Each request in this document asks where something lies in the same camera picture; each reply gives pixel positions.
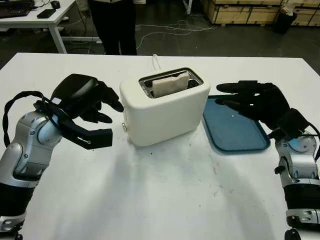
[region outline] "blue tray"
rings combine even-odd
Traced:
[[[240,115],[237,111],[216,104],[208,97],[203,117],[213,144],[221,151],[259,151],[270,146],[270,140],[258,121]]]

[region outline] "gray floor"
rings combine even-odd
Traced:
[[[185,16],[186,10],[182,0],[147,0],[147,2],[147,5],[137,7],[136,42],[137,46],[140,45],[139,55],[304,58],[320,74],[320,28],[292,27],[287,34],[279,35],[274,33],[270,26],[258,25],[215,26],[209,30],[196,32],[141,26],[167,26],[180,23],[171,26],[196,30],[213,26],[203,16],[197,0],[194,0],[191,16]],[[70,20],[62,24],[66,29],[63,34],[83,36],[84,25],[81,22],[70,25],[80,19],[77,8],[71,9],[67,16]],[[86,25],[85,36],[97,36],[91,19],[88,19]],[[99,43],[65,42],[65,47],[68,53],[104,54],[103,46]],[[17,52],[56,53],[57,50],[48,32],[13,29],[0,36],[0,68]]]

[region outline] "table surface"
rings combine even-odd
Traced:
[[[272,82],[289,104],[320,126],[320,77],[301,58],[159,57],[162,71],[190,67],[220,83]],[[119,94],[121,81],[154,73],[151,56],[17,53],[0,71],[0,105],[16,93],[49,97],[69,74],[105,81]],[[13,105],[9,135],[19,117],[33,111],[29,97]],[[88,129],[113,129],[113,146],[85,150],[63,139],[53,151],[27,208],[26,240],[283,240],[286,204],[278,154],[226,155],[197,129],[148,147],[136,147],[121,128],[122,113],[104,106],[112,124],[76,121]],[[0,152],[5,150],[0,144]]]
[[[44,3],[47,3],[49,0],[35,0],[35,6],[41,6]],[[18,17],[8,17],[0,18],[0,26],[8,24],[57,24],[58,21],[63,17],[66,12],[69,10],[70,6],[75,2],[75,0],[60,0],[60,8],[56,10],[49,18],[39,19],[37,15],[45,9],[52,9],[51,4],[47,4],[43,7],[36,8],[29,12],[27,16],[18,16]]]

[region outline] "white toaster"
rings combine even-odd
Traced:
[[[185,72],[190,76],[187,89],[157,98],[153,96],[153,81]],[[120,84],[123,127],[137,146],[152,145],[189,132],[200,123],[210,88],[209,81],[186,67],[140,80],[125,80]]]

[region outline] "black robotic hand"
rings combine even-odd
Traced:
[[[290,108],[281,90],[272,83],[239,81],[219,84],[216,89],[231,93],[216,99],[217,104],[226,105],[247,118],[265,123],[274,130],[270,138],[297,138],[309,125],[296,109]]]
[[[103,81],[92,76],[71,74],[56,87],[50,100],[46,101],[47,103],[39,100],[34,106],[38,111],[45,112],[49,118],[57,116],[57,124],[50,120],[60,129],[64,138],[85,149],[112,145],[111,129],[86,130],[73,122],[73,119],[81,117],[92,123],[112,123],[109,116],[99,112],[102,103],[118,112],[124,111],[118,95]]]

